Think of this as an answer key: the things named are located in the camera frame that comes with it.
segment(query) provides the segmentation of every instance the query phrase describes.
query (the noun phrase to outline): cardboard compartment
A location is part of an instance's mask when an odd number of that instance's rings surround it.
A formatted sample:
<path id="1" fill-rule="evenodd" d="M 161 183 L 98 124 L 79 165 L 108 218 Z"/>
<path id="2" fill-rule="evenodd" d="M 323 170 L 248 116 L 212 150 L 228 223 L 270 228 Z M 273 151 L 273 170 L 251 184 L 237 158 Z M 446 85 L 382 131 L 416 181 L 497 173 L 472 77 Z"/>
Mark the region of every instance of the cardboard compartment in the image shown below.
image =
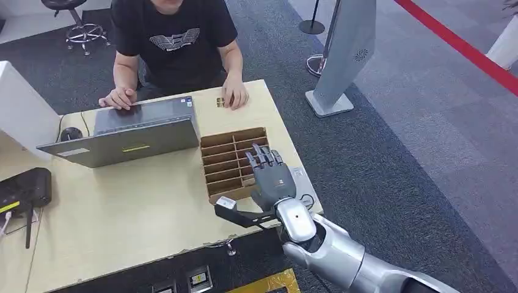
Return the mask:
<path id="1" fill-rule="evenodd" d="M 252 144 L 269 146 L 266 128 L 216 134 L 201 138 L 201 151 L 209 201 L 221 196 L 239 200 L 250 196 L 255 179 L 245 152 L 254 153 Z"/>
<path id="2" fill-rule="evenodd" d="M 207 183 L 212 183 L 216 181 L 222 181 L 222 180 L 228 180 L 232 178 L 239 178 L 241 177 L 241 172 L 239 169 L 233 169 L 233 170 L 225 170 L 217 173 L 212 173 L 205 176 L 205 180 Z"/>
<path id="3" fill-rule="evenodd" d="M 209 195 L 220 194 L 242 187 L 241 178 L 228 179 L 207 184 Z"/>
<path id="4" fill-rule="evenodd" d="M 229 143 L 226 145 L 216 145 L 211 146 L 209 148 L 202 148 L 202 156 L 213 156 L 215 154 L 228 153 L 229 151 L 235 151 L 234 143 Z"/>
<path id="5" fill-rule="evenodd" d="M 218 145 L 226 145 L 228 143 L 234 143 L 232 134 L 218 134 L 215 136 L 202 137 L 200 146 L 202 149 L 209 147 L 216 147 Z"/>
<path id="6" fill-rule="evenodd" d="M 256 139 L 258 137 L 266 137 L 266 128 L 251 128 L 242 131 L 233 132 L 235 142 L 241 142 L 243 140 Z"/>
<path id="7" fill-rule="evenodd" d="M 268 140 L 265 137 L 261 137 L 258 139 L 245 140 L 243 142 L 236 143 L 236 149 L 237 150 L 252 149 L 253 143 L 257 143 L 257 145 L 259 145 L 260 147 L 263 147 L 265 145 L 268 145 Z"/>
<path id="8" fill-rule="evenodd" d="M 207 165 L 203 167 L 203 171 L 206 175 L 209 175 L 211 173 L 221 172 L 224 170 L 230 170 L 230 169 L 236 169 L 239 168 L 239 163 L 237 160 L 234 161 L 227 161 L 223 163 L 216 163 L 212 165 Z"/>
<path id="9" fill-rule="evenodd" d="M 217 163 L 223 163 L 227 161 L 234 161 L 236 160 L 236 152 L 235 151 L 229 151 L 228 153 L 224 154 L 214 154 L 212 156 L 202 157 L 203 165 L 213 165 Z"/>

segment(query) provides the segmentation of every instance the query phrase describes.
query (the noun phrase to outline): robot finger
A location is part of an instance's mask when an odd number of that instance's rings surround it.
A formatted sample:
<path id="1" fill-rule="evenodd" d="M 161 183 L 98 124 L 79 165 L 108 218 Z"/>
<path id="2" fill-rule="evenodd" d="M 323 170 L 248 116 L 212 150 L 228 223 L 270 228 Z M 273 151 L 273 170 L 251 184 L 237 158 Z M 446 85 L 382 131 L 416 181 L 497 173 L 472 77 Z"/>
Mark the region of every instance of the robot finger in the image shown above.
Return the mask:
<path id="1" fill-rule="evenodd" d="M 266 156 L 266 161 L 268 161 L 268 165 L 277 165 L 274 160 L 274 157 L 272 156 L 272 153 L 270 153 L 270 149 L 267 146 L 261 147 L 261 151 L 263 151 L 264 155 Z"/>
<path id="2" fill-rule="evenodd" d="M 255 158 L 252 154 L 250 154 L 249 151 L 244 153 L 246 155 L 246 158 L 248 158 L 248 161 L 250 162 L 250 166 L 252 166 L 252 169 L 255 169 L 258 167 L 257 162 L 255 161 Z"/>
<path id="3" fill-rule="evenodd" d="M 279 155 L 279 152 L 276 150 L 272 150 L 272 154 L 274 155 L 275 161 L 280 165 L 282 164 L 282 158 Z"/>
<path id="4" fill-rule="evenodd" d="M 263 154 L 257 143 L 253 143 L 252 147 L 255 149 L 257 157 L 259 157 L 259 164 L 263 167 L 266 164 L 266 156 Z"/>

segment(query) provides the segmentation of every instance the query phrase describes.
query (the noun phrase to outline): man's left hand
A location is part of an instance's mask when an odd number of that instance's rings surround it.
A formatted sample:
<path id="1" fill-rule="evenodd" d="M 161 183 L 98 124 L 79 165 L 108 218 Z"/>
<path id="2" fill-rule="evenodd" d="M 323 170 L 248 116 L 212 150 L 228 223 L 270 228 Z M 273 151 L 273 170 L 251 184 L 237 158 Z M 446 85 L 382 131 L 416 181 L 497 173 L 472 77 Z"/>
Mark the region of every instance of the man's left hand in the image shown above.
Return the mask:
<path id="1" fill-rule="evenodd" d="M 244 87 L 240 74 L 229 73 L 223 84 L 223 99 L 225 108 L 235 110 L 248 102 L 248 92 Z"/>

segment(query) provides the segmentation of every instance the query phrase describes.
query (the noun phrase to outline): dark carpet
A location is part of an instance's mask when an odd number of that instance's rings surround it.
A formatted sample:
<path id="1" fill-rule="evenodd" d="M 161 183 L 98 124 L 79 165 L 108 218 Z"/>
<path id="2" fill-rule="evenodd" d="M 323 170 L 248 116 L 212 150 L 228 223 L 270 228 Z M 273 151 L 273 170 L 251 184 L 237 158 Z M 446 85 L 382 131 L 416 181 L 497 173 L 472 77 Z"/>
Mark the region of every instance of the dark carpet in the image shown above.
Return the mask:
<path id="1" fill-rule="evenodd" d="M 367 251 L 393 264 L 419 270 L 461 292 L 518 292 L 481 242 L 462 221 L 410 152 L 353 85 L 346 93 L 351 112 L 318 119 L 304 99 L 316 79 L 304 68 L 320 52 L 315 37 L 298 31 L 299 16 L 286 0 L 228 0 L 239 30 L 246 80 L 265 79 L 326 217 L 346 228 Z M 110 27 L 107 11 L 87 20 Z M 0 45 L 2 59 L 20 73 L 59 113 L 87 110 L 112 88 L 114 48 L 92 46 L 67 52 L 64 30 Z M 209 264 L 215 292 L 294 267 L 303 292 L 325 292 L 307 271 L 283 255 L 275 231 L 235 242 L 238 255 L 202 249 L 60 292 L 136 292 L 154 281 Z"/>

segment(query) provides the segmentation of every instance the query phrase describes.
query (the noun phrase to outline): red rope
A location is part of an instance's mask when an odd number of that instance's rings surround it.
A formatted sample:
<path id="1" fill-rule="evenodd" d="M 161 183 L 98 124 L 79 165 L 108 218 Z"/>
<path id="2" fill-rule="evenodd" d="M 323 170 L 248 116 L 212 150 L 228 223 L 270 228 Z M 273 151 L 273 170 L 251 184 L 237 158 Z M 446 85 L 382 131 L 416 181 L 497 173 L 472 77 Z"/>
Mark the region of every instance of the red rope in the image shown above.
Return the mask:
<path id="1" fill-rule="evenodd" d="M 413 17 L 424 24 L 428 29 L 433 31 L 441 39 L 447 42 L 451 47 L 461 53 L 469 61 L 482 69 L 490 77 L 494 78 L 499 84 L 510 90 L 518 96 L 518 78 L 498 66 L 484 54 L 480 53 L 472 45 L 454 34 L 451 30 L 438 22 L 430 14 L 426 13 L 421 7 L 411 0 L 395 0 L 401 7 L 408 11 Z"/>

